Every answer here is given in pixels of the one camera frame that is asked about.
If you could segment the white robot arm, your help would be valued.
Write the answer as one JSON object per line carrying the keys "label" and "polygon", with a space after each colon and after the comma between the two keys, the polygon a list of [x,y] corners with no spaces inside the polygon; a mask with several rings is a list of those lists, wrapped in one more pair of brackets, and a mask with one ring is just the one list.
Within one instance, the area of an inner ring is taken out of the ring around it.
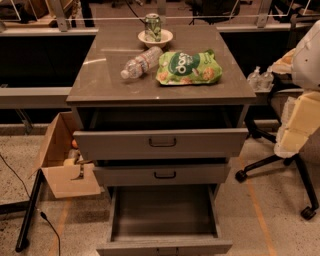
{"label": "white robot arm", "polygon": [[288,97],[281,110],[274,146],[274,153],[281,158],[298,154],[320,128],[320,21],[296,45],[291,76],[303,93],[298,98]]}

